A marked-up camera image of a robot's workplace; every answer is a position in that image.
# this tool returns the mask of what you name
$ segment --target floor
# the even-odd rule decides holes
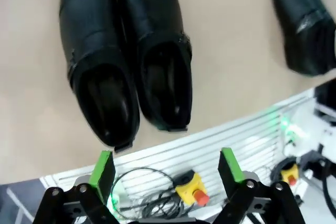
[[[0,223],[31,224],[44,191],[39,179],[0,185]]]

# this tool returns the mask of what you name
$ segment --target black cable bundle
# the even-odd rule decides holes
[[[113,194],[113,190],[118,181],[120,181],[125,175],[136,171],[136,170],[151,170],[152,172],[160,173],[164,177],[168,178],[173,183],[173,178],[169,176],[167,173],[149,168],[149,167],[139,167],[132,169],[122,175],[120,175],[114,182],[111,188],[111,194]],[[175,188],[170,187],[167,190],[156,191],[146,197],[143,198],[141,204],[131,207],[123,207],[118,210],[115,208],[115,211],[123,217],[125,220],[138,220],[139,217],[135,216],[125,216],[121,212],[128,211],[132,209],[141,209],[141,218],[159,218],[159,219],[174,219],[178,217],[187,216],[187,214],[192,210],[193,205],[190,206],[188,209],[184,210],[184,203],[182,202],[181,198],[175,191]]]

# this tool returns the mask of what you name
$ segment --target shoe opening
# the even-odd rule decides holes
[[[186,127],[190,120],[191,77],[174,43],[152,48],[144,58],[145,87],[150,106],[165,123]]]
[[[78,101],[91,127],[109,146],[131,141],[132,99],[122,72],[100,65],[83,73],[78,85]]]

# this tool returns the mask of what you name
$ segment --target shoe insole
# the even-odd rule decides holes
[[[169,124],[179,124],[184,117],[181,107],[184,105],[185,80],[176,56],[179,56],[176,52],[163,47],[153,51],[145,61],[151,105]]]
[[[130,104],[123,80],[116,72],[98,69],[87,79],[87,110],[97,129],[105,137],[124,140],[130,131]]]

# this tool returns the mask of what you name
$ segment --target metal bolt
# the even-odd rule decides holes
[[[251,180],[249,180],[246,185],[248,188],[254,188],[254,183]]]
[[[326,165],[326,162],[325,161],[323,161],[323,160],[320,160],[320,165],[322,166],[322,167],[325,167],[325,165]]]
[[[277,190],[279,190],[279,191],[282,191],[282,190],[283,190],[282,185],[279,184],[279,183],[277,183],[277,184],[275,185],[275,188],[276,188]]]
[[[59,190],[58,189],[54,189],[53,191],[52,191],[52,193],[51,193],[51,195],[53,195],[53,196],[56,196],[56,195],[58,195],[59,194]]]
[[[81,186],[81,187],[79,187],[79,191],[80,191],[81,193],[85,193],[86,190],[87,190],[87,187],[86,187],[86,186]]]

